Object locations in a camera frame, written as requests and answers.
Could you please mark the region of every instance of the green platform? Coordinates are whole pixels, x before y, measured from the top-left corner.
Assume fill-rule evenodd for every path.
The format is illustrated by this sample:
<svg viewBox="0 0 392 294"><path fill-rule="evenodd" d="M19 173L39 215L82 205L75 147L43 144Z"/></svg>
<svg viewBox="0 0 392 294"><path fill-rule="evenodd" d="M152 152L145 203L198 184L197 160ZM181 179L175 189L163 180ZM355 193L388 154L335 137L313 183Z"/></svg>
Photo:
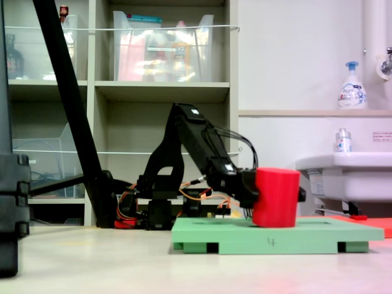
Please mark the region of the green platform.
<svg viewBox="0 0 392 294"><path fill-rule="evenodd" d="M368 252L369 241L384 240L381 228L319 217L299 218L294 228L260 228L245 219L180 217L171 235L174 250L220 254Z"/></svg>

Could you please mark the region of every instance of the black tripod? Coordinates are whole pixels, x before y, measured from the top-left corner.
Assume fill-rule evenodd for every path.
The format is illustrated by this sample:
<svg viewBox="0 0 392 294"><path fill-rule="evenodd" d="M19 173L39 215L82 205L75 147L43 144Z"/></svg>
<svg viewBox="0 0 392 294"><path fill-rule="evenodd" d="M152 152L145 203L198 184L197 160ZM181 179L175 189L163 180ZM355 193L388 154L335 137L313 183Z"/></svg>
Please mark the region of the black tripod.
<svg viewBox="0 0 392 294"><path fill-rule="evenodd" d="M64 33L54 0L33 0L83 175L30 189L30 167L27 156L12 154L10 99L8 90L4 9L0 0L0 276L18 272L18 240L29 234L28 196L84 183L97 226L113 228L117 198L114 193L127 186L114 181L102 171L88 120L81 100L77 79L68 53Z"/></svg>

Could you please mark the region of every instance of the clear plastic container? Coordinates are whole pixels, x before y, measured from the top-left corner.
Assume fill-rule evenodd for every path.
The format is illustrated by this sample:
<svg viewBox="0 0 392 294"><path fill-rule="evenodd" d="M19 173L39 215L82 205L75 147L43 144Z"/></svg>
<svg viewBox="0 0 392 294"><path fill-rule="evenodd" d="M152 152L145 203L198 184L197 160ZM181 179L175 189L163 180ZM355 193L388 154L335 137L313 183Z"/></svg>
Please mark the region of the clear plastic container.
<svg viewBox="0 0 392 294"><path fill-rule="evenodd" d="M187 29L131 30L124 12L114 11L116 81L211 81L214 15Z"/></svg>
<svg viewBox="0 0 392 294"><path fill-rule="evenodd" d="M29 157L31 187L82 174L74 139L67 124L59 138L13 139L13 152ZM83 198L82 184L50 192L42 197Z"/></svg>
<svg viewBox="0 0 392 294"><path fill-rule="evenodd" d="M75 29L85 27L78 15L69 15L62 27L78 80L87 78L88 32ZM41 30L6 28L6 36L13 36L13 44L7 44L9 79L56 80ZM22 65L10 74L10 68L15 64L15 55L16 59L21 59L19 62Z"/></svg>

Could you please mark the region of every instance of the soap dispenser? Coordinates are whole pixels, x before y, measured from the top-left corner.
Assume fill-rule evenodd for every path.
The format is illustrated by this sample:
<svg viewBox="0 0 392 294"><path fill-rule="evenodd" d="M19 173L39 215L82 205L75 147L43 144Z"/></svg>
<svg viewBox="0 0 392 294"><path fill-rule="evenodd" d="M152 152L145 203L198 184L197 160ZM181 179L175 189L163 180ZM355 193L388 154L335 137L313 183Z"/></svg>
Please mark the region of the soap dispenser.
<svg viewBox="0 0 392 294"><path fill-rule="evenodd" d="M358 65L356 61L350 61L345 64L349 68L349 76L343 84L337 101L341 110L368 108L368 96L355 70Z"/></svg>

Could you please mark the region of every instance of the red cup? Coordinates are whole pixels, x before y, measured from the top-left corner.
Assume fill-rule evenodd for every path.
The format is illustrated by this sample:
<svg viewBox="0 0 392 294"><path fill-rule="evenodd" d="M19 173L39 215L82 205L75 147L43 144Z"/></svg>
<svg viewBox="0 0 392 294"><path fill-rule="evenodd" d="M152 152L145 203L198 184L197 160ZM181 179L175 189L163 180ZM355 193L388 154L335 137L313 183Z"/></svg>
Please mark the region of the red cup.
<svg viewBox="0 0 392 294"><path fill-rule="evenodd" d="M253 223L265 228L294 227L300 173L283 168L258 168L256 187L260 196L253 206Z"/></svg>

